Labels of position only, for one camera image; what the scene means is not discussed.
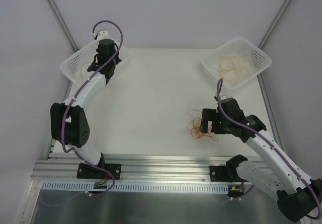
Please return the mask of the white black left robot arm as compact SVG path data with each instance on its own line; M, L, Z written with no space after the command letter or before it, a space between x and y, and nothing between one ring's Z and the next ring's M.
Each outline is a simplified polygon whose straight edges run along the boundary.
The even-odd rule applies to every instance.
M74 152L88 165L88 172L94 178L103 177L106 166L103 154L87 145L90 127L86 110L110 81L120 61L115 41L99 40L94 60L87 69L88 77L73 96L62 103L53 103L50 108L52 138L61 143L65 153Z

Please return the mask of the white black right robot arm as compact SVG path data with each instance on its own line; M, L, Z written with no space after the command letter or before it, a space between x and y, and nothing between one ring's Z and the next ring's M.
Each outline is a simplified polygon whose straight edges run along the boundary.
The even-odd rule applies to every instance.
M199 130L214 134L231 134L254 150L273 172L255 167L245 156L236 155L215 177L226 182L243 179L251 182L277 202L282 214L292 222L302 218L321 218L321 179L306 174L279 147L265 124L255 115L245 116L234 98L218 100L215 109L204 108ZM317 210L317 216L310 213Z

